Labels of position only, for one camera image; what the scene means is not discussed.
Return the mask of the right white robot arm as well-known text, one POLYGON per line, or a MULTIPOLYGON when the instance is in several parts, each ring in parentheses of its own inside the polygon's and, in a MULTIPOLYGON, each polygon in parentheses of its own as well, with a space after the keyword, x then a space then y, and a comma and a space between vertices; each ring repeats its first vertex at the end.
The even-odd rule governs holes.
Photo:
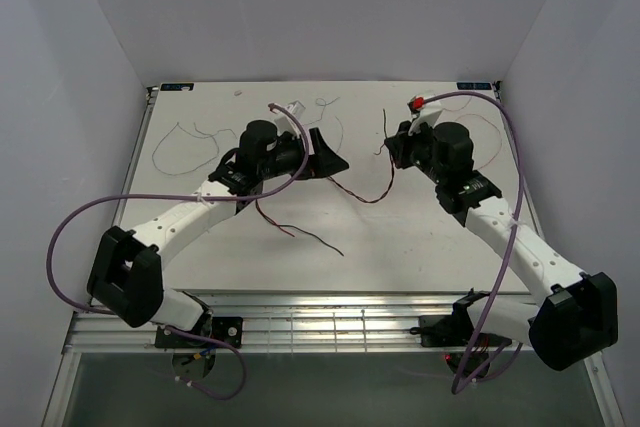
POLYGON ((485 334, 510 339, 531 347, 556 371, 617 342, 614 281, 586 273, 515 221, 501 191, 475 169, 466 127, 444 122, 413 129, 405 121, 384 144, 396 168, 416 167, 434 182, 443 210, 507 261, 535 301, 502 301, 471 290, 449 315, 423 328, 424 336, 456 345, 474 344, 485 334))

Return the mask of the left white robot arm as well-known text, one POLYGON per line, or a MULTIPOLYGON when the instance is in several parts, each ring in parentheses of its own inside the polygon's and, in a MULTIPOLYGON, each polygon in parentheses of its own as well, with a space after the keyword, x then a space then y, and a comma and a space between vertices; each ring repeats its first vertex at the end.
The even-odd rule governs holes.
POLYGON ((188 345, 205 344, 212 334, 206 307, 165 286, 163 270, 207 230, 253 202, 265 181, 285 175, 324 179, 348 169, 318 129, 309 134, 311 146, 306 148, 291 129, 281 131, 265 120, 250 122, 194 200, 179 202, 130 230, 114 226, 102 235, 88 293, 133 328, 148 322, 169 325, 188 345))

